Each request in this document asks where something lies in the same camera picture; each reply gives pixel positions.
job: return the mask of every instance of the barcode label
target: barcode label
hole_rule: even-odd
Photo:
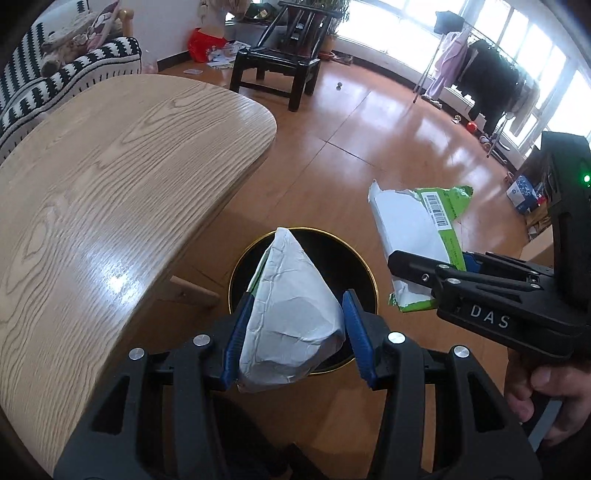
[[[431,215],[431,219],[437,227],[437,230],[450,230],[452,224],[449,222],[447,214],[443,209],[439,194],[437,192],[421,192],[421,196],[423,197],[425,207],[427,208],[429,215]]]

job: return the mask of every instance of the red bag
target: red bag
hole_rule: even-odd
[[[228,41],[225,38],[212,37],[205,33],[201,33],[200,28],[193,30],[191,38],[189,38],[189,53],[191,58],[197,63],[205,63],[209,61],[209,53],[212,50],[219,50],[224,48]]]

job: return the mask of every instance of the red toy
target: red toy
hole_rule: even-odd
[[[473,134],[477,129],[478,127],[474,122],[468,122],[466,125],[466,130],[468,130],[471,134]]]

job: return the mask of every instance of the chair leg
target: chair leg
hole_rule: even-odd
[[[230,80],[230,90],[238,93],[240,91],[240,82],[242,81],[242,65],[238,59],[234,62],[234,69],[232,70],[232,78]]]
[[[294,83],[291,85],[290,103],[287,109],[290,112],[297,112],[300,107],[301,95],[306,86],[306,70],[299,70],[294,77]]]
[[[306,83],[306,88],[304,88],[304,93],[306,95],[312,95],[314,93],[314,88],[316,88],[316,80],[318,80],[319,73],[320,62],[318,62],[318,66],[314,69],[314,75],[312,75],[312,78],[308,80],[308,83]]]

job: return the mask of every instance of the black wooden chair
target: black wooden chair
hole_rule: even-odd
[[[341,18],[340,12],[308,7],[306,5],[279,2],[281,11],[267,27],[256,47],[238,52],[230,81],[230,90],[238,92],[240,87],[272,93],[290,100],[288,109],[297,112],[301,95],[314,93],[316,79],[320,71],[318,52],[326,37],[330,22]],[[273,29],[287,14],[287,30],[278,49],[264,47]],[[279,72],[294,78],[290,92],[284,92],[257,83],[242,81],[242,72],[256,68],[256,79],[264,80],[265,72]]]

